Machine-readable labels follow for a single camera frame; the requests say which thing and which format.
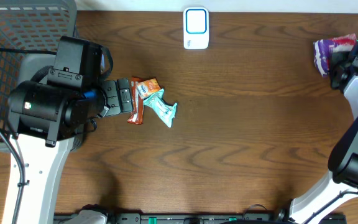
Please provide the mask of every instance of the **white device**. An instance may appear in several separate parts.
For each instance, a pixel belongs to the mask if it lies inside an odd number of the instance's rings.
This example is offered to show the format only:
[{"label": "white device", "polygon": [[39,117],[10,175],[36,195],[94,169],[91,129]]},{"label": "white device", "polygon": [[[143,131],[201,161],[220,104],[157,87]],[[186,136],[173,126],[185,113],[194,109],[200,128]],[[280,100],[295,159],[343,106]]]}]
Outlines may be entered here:
[{"label": "white device", "polygon": [[209,43],[209,14],[204,7],[189,7],[183,12],[183,46],[206,49]]}]

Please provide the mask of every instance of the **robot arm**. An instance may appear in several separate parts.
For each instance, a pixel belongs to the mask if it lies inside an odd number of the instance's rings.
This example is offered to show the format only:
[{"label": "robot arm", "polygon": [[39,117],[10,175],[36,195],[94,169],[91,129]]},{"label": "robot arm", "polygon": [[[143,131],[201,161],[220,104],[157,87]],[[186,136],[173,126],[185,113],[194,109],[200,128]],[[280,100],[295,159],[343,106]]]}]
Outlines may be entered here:
[{"label": "robot arm", "polygon": [[328,169],[307,193],[291,201],[288,220],[317,224],[341,204],[358,197],[358,117],[335,145]]},{"label": "robot arm", "polygon": [[[102,73],[104,54],[110,70]],[[63,166],[68,153],[82,140],[83,125],[96,118],[132,111],[128,81],[105,81],[112,69],[112,58],[101,45],[62,37],[54,65],[41,67],[48,69],[37,79],[47,77],[46,85],[24,81],[8,99],[8,122],[13,132],[10,142],[25,164],[27,182],[17,223],[53,223]],[[18,164],[12,157],[2,223],[12,222],[19,177]],[[99,224],[103,219],[103,214],[95,217],[83,212],[75,223]]]},{"label": "robot arm", "polygon": [[350,53],[333,55],[331,67],[331,87],[343,92],[355,121],[334,147],[329,171],[307,193],[291,201],[287,219],[296,223],[319,223],[329,212],[358,197],[358,41]]}]

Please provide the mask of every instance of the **white panel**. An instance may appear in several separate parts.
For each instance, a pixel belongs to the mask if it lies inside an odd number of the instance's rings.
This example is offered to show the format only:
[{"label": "white panel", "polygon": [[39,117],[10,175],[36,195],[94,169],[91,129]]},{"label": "white panel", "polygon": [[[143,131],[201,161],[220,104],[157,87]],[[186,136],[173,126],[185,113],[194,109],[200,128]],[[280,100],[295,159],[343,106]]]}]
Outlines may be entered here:
[{"label": "white panel", "polygon": [[79,10],[174,11],[203,6],[210,12],[358,13],[355,0],[75,0]]},{"label": "white panel", "polygon": [[206,13],[203,10],[190,10],[187,12],[187,31],[189,33],[205,32]]}]

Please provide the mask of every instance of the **snack bag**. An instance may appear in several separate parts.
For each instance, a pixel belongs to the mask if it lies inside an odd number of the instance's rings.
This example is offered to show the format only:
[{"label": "snack bag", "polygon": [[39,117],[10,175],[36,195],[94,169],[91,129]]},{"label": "snack bag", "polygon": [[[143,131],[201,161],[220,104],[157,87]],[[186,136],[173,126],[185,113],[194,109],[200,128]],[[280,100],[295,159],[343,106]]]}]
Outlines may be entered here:
[{"label": "snack bag", "polygon": [[138,83],[136,88],[142,100],[161,90],[155,78]]},{"label": "snack bag", "polygon": [[144,105],[153,108],[158,117],[169,127],[172,126],[172,119],[177,112],[177,103],[173,106],[166,105],[162,100],[164,89],[154,93],[152,96],[144,100]]},{"label": "snack bag", "polygon": [[136,85],[143,80],[140,78],[131,78],[131,93],[132,93],[132,105],[134,110],[131,112],[131,116],[128,119],[128,123],[142,124],[143,123],[143,100],[139,96]]}]

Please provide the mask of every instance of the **purple package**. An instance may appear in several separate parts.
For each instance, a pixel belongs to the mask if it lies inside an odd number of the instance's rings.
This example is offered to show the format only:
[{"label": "purple package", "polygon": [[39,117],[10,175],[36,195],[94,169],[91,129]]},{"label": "purple package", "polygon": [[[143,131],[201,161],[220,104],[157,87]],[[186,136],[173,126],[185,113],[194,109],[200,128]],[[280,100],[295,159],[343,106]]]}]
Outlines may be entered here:
[{"label": "purple package", "polygon": [[332,53],[349,52],[356,43],[356,35],[348,34],[314,42],[314,65],[323,77],[328,76],[329,59]]}]

